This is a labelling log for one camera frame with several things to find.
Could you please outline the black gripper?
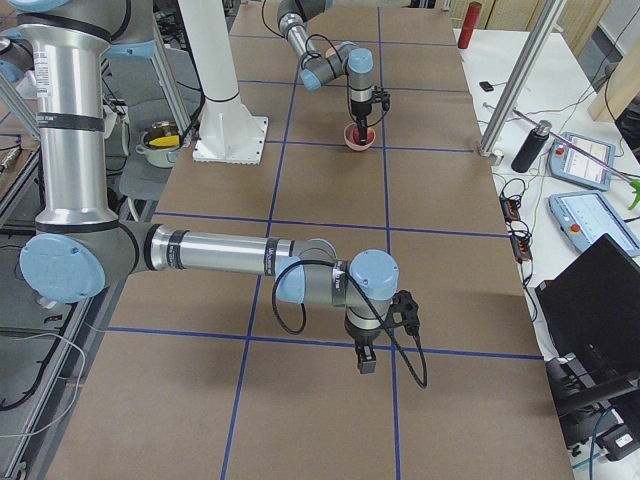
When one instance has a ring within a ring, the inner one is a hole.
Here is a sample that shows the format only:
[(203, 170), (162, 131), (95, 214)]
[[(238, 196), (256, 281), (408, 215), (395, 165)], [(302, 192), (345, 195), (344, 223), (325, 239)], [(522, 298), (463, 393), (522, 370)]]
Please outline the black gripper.
[(351, 115), (355, 121), (353, 129), (353, 143), (361, 145), (361, 141), (368, 141), (367, 119), (372, 112), (372, 100), (356, 101), (351, 99), (349, 104)]
[(374, 342), (378, 336), (378, 332), (356, 332), (353, 335), (357, 369), (360, 374), (372, 374), (376, 370), (377, 358), (374, 352)]

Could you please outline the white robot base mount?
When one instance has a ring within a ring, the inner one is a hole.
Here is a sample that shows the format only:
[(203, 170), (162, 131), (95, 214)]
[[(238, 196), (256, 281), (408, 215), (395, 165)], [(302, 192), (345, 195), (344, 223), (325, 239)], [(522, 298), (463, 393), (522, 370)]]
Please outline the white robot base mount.
[(205, 99), (193, 159), (258, 164), (269, 120), (242, 102), (223, 3), (184, 0), (179, 7)]

